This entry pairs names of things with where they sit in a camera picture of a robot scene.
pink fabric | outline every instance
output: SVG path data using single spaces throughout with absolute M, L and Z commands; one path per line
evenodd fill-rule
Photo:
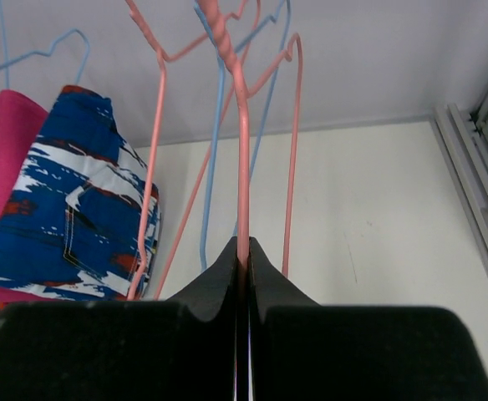
M 28 150 L 47 116 L 48 112 L 27 96 L 13 90 L 0 92 L 0 218 Z M 0 287 L 0 302 L 40 300 L 45 298 Z

folded clothing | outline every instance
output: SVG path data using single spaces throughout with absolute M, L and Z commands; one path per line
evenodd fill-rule
M 0 217 L 47 116 L 47 111 L 27 96 L 9 89 L 0 92 Z M 41 299 L 44 298 L 0 287 L 0 302 Z
M 123 298 L 139 263 L 147 166 L 119 135 L 110 99 L 63 89 L 31 145 L 0 218 L 0 287 L 55 299 Z M 151 186 L 142 246 L 159 231 Z

ceiling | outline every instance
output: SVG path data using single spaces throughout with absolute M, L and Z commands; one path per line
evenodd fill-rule
M 222 12 L 236 10 L 238 3 L 220 1 Z M 202 33 L 191 0 L 138 0 L 137 5 L 169 53 Z M 276 5 L 277 0 L 262 0 L 262 15 Z M 3 0 L 3 7 L 11 58 L 46 50 L 61 33 L 81 29 L 91 44 L 81 84 L 112 99 L 118 128 L 132 145 L 149 144 L 159 69 L 123 0 Z M 242 20 L 229 22 L 233 43 L 246 35 L 254 12 L 249 0 Z M 269 24 L 252 43 L 244 68 L 248 83 L 277 53 L 280 25 Z M 488 84 L 488 0 L 293 0 L 290 32 L 296 31 L 305 65 L 302 129 L 411 119 L 449 101 L 469 108 Z M 82 41 L 71 37 L 52 58 L 15 65 L 12 89 L 49 109 L 61 86 L 74 79 L 83 51 Z M 290 130 L 296 71 L 295 63 L 280 69 L 267 132 Z M 210 43 L 168 66 L 163 143 L 210 136 L 216 82 Z M 265 92 L 250 103 L 253 129 Z M 236 135 L 237 126 L 233 101 L 221 135 Z

